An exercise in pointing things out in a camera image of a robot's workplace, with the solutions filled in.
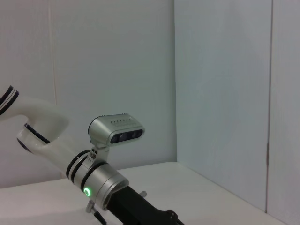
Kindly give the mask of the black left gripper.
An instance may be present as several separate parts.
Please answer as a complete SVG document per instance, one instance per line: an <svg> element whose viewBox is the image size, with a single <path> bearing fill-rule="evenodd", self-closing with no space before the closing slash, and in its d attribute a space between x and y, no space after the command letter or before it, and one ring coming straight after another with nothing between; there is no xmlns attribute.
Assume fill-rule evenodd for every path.
<svg viewBox="0 0 300 225"><path fill-rule="evenodd" d="M174 211L155 208L129 186L112 194L107 209L125 225L183 224Z"/></svg>

